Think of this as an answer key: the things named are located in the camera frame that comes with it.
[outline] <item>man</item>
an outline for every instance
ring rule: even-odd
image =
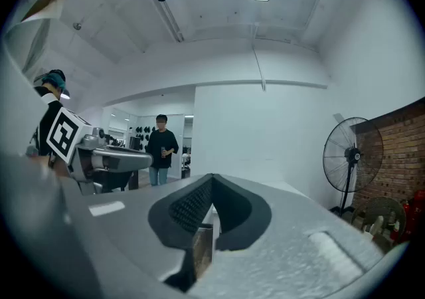
[[[168,168],[171,167],[171,154],[179,151],[179,145],[173,132],[167,130],[168,118],[166,115],[157,116],[158,130],[152,132],[146,152],[153,157],[152,166],[149,167],[149,179],[152,186],[167,183]]]
[[[61,70],[51,70],[42,78],[42,86],[36,86],[35,90],[41,99],[48,104],[48,110],[38,126],[32,142],[35,142],[38,156],[50,156],[52,150],[47,144],[47,135],[58,115],[62,104],[59,102],[60,95],[66,89],[66,78]]]

